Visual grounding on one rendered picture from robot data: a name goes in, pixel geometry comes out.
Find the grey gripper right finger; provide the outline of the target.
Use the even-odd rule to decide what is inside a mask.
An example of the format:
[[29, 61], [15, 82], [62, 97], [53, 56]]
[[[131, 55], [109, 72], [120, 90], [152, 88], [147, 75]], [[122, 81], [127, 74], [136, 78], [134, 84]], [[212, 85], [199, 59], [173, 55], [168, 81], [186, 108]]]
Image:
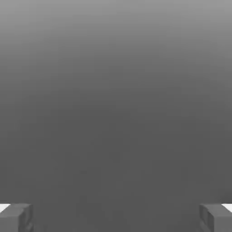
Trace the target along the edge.
[[199, 205], [200, 232], [232, 232], [232, 203]]

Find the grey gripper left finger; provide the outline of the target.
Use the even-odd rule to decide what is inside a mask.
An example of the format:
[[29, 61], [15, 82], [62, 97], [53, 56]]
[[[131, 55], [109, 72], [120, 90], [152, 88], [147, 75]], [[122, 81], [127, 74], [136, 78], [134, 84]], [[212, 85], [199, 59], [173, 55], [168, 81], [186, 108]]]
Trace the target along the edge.
[[0, 232], [34, 232], [34, 206], [30, 203], [1, 203]]

